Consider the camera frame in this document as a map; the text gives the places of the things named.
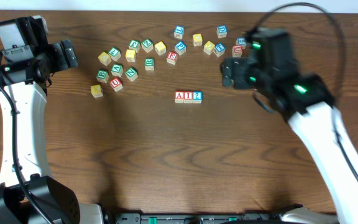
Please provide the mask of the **red I block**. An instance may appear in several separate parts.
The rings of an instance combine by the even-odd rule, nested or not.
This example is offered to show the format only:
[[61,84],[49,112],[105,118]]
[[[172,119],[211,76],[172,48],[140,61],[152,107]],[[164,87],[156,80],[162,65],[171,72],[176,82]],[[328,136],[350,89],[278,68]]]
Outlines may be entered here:
[[183,92],[183,102],[184,103],[192,103],[193,102],[193,92],[192,91],[184,91]]

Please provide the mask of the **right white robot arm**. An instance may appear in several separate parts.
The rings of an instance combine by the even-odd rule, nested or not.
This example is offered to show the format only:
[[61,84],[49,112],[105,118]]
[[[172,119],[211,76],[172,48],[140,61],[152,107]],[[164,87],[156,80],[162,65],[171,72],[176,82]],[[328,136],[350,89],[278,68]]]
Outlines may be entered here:
[[358,223],[358,153],[336,100],[319,75],[303,75],[285,29],[254,28],[246,58],[225,58],[223,86],[254,90],[260,106],[278,112],[312,156],[334,202],[339,223]]

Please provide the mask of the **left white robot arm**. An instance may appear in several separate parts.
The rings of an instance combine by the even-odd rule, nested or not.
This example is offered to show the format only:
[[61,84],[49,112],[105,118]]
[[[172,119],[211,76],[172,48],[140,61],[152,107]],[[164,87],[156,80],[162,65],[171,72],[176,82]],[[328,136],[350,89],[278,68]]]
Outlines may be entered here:
[[55,180],[47,159],[44,113],[54,73],[76,67],[69,40],[49,43],[41,16],[0,22],[3,153],[0,223],[108,223],[98,204],[80,203]]

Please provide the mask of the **red A block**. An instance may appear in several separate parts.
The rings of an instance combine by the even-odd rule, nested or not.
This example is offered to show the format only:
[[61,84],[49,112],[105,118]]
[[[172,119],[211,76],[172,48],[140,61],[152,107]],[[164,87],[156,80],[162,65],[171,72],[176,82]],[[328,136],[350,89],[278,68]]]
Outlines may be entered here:
[[184,103],[184,92],[183,91],[175,92],[175,103]]

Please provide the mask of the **blue 2 block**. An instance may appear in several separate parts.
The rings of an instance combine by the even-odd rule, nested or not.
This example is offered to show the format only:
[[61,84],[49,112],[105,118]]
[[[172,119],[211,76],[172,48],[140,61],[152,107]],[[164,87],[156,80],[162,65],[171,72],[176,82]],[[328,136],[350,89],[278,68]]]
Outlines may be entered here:
[[203,100],[202,91],[193,91],[193,103],[201,103]]

